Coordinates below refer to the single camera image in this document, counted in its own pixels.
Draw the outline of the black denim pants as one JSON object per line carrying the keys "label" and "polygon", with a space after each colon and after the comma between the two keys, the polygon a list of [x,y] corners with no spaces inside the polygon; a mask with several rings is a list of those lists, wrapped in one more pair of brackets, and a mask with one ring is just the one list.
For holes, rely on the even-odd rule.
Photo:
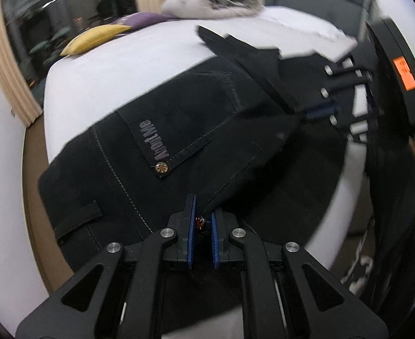
{"label": "black denim pants", "polygon": [[326,66],[350,49],[283,57],[198,28],[210,54],[65,145],[39,180],[72,270],[128,246],[190,207],[190,262],[161,267],[155,334],[217,321],[241,304],[240,276],[214,265],[212,214],[266,242],[310,241],[336,192],[346,142],[320,117]]}

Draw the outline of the white pillow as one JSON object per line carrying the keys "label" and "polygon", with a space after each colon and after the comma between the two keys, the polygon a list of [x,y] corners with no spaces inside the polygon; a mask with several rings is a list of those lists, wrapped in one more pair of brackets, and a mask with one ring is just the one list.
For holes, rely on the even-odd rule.
{"label": "white pillow", "polygon": [[271,21],[298,34],[310,35],[328,41],[338,49],[341,48],[342,52],[346,52],[358,44],[356,38],[345,34],[333,23],[293,8],[283,6],[264,7],[257,17]]}

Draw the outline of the purple cushion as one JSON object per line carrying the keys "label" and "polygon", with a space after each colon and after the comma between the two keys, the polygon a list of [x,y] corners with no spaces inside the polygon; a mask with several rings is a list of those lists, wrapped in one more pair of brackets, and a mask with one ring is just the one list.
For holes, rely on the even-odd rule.
{"label": "purple cushion", "polygon": [[138,31],[140,29],[171,20],[172,17],[153,12],[137,12],[116,19],[113,22],[113,25],[126,25],[131,27],[133,31]]}

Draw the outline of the white mattress bed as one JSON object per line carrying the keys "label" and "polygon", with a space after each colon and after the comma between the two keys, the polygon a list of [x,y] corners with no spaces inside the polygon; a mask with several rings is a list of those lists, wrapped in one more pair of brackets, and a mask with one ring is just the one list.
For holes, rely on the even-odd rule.
{"label": "white mattress bed", "polygon": [[[45,87],[44,122],[49,164],[66,144],[90,126],[208,59],[208,49],[198,42],[198,28],[206,28],[222,37],[231,36],[258,49],[276,49],[283,57],[308,54],[315,47],[337,48],[328,41],[298,34],[255,15],[171,20],[120,35],[83,54],[65,56],[50,68]],[[365,167],[366,146],[344,140],[347,145],[345,163],[332,202],[310,241],[299,243],[325,267],[331,267],[345,239]],[[242,338],[241,304],[217,321],[199,321],[169,335]]]}

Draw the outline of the yellow cushion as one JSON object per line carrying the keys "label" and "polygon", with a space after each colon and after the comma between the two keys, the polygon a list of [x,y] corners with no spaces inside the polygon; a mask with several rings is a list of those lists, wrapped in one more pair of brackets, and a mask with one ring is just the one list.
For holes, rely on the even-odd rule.
{"label": "yellow cushion", "polygon": [[60,56],[65,57],[83,54],[111,41],[117,35],[128,33],[129,31],[132,31],[132,28],[127,25],[100,25],[90,28],[70,41],[62,50]]}

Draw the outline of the dark glass window door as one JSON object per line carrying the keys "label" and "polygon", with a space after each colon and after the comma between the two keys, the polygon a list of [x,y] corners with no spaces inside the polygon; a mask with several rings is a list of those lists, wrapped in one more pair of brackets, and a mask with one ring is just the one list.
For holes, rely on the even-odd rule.
{"label": "dark glass window door", "polygon": [[76,35],[136,12],[135,0],[1,0],[14,57],[29,87],[43,82]]}

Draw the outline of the beige left curtain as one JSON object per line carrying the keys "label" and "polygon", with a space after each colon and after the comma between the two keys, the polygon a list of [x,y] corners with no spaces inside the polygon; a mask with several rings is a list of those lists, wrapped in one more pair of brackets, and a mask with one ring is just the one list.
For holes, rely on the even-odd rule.
{"label": "beige left curtain", "polygon": [[23,77],[14,57],[14,52],[7,36],[7,29],[0,0],[0,87],[9,103],[12,113],[26,128],[42,115],[43,110]]}

